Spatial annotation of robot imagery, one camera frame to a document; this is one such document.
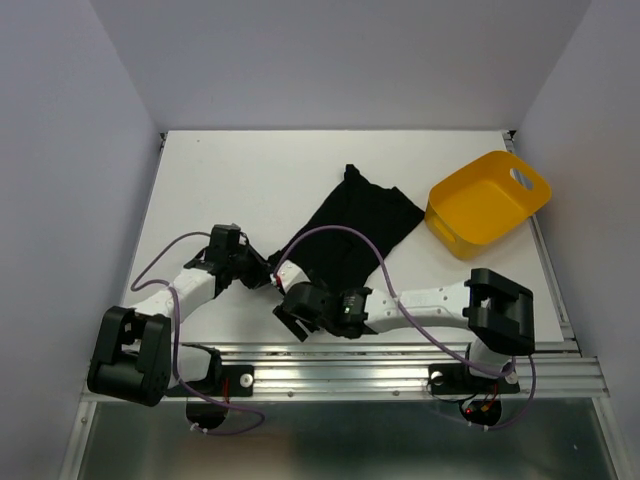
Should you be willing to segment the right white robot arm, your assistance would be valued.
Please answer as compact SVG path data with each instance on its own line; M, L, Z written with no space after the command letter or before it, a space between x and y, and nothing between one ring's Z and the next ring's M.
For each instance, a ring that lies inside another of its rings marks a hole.
M300 341L315 331L349 340L408 327L473 333L460 366L461 381L472 390L506 373L514 357L535 351L533 292L490 269L475 268L469 279L438 288L334 293L287 261L272 282L283 293L274 314Z

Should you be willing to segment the yellow plastic basket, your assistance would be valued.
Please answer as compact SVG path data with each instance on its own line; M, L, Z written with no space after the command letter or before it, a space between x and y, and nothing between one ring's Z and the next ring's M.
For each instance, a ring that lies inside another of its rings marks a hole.
M471 260L545 206L549 183L507 151L491 151L458 169L428 196L425 223L459 260Z

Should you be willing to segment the black t shirt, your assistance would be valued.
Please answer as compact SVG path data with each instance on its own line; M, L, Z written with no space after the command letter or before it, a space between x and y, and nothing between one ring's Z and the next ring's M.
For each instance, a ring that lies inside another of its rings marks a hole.
M401 190L375 185L348 164L342 182L297 234L327 225L352 231L331 229L315 233L300 242L287 259L312 281L326 285L334 293L362 287L379 262L356 234L366 236L381 256L387 257L423 217L424 211Z

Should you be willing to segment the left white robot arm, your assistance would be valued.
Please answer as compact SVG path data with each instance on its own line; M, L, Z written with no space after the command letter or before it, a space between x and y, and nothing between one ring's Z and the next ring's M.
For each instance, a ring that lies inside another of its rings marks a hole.
M235 281L248 289L266 285L269 266L235 224L216 225L207 237L174 280L156 280L159 289L150 297L104 313L87 376L91 392L145 406L175 388L191 395L223 392L220 352L181 344L180 327Z

